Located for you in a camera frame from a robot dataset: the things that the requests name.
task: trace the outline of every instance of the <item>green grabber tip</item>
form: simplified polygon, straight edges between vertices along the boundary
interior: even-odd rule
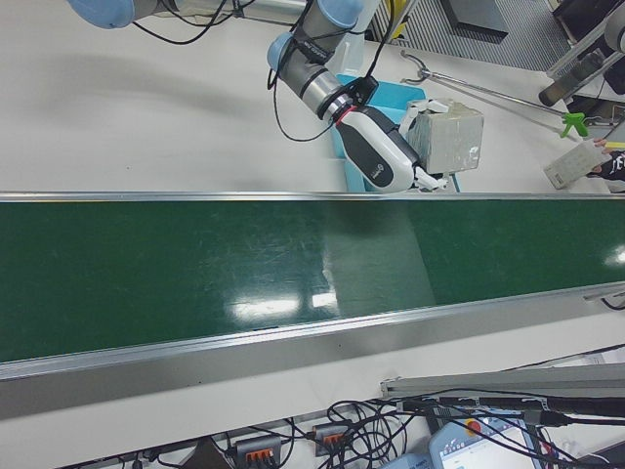
[[[562,124],[564,124],[566,127],[564,128],[564,131],[560,134],[560,137],[566,137],[568,135],[568,132],[570,132],[571,127],[575,127],[575,130],[580,137],[588,137],[588,129],[584,124],[585,120],[586,114],[584,114],[583,112],[568,112],[564,114],[562,116]]]

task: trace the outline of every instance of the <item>green conveyor belt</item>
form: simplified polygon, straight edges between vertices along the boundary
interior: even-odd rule
[[[622,281],[623,256],[615,199],[0,203],[0,362]]]

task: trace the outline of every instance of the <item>human hand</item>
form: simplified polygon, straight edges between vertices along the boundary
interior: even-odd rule
[[[610,154],[612,152],[611,149],[607,149],[605,147],[605,144],[607,144],[606,139],[594,139],[593,142],[595,142],[595,147],[597,148],[604,147],[604,149],[602,150],[603,154]]]
[[[605,144],[607,143],[606,139],[594,139],[593,142],[595,142],[595,147],[597,147],[597,148],[603,147],[604,148],[602,150],[602,154],[610,154],[612,152],[611,149],[607,149],[605,147]],[[592,173],[596,173],[596,174],[600,174],[602,172],[602,167],[601,166],[595,166],[591,172]]]

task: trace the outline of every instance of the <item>red emergency stop button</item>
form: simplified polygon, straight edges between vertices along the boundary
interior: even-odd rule
[[[475,432],[481,432],[481,425],[479,425],[479,422],[473,418],[470,418],[469,420],[465,421],[465,425],[467,425],[467,434],[470,437],[474,437],[476,435]]]

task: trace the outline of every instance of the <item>blue bin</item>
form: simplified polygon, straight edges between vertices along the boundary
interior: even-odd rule
[[[354,76],[350,75],[337,75],[337,77],[344,85],[355,79]],[[380,109],[395,124],[399,124],[405,114],[408,102],[414,100],[425,100],[425,98],[426,94],[421,88],[381,81],[380,86],[371,98],[369,105]],[[331,132],[334,152],[339,158],[346,159],[341,136],[335,128],[332,128]],[[371,186],[348,159],[345,161],[345,178],[347,180],[349,192],[372,191]]]

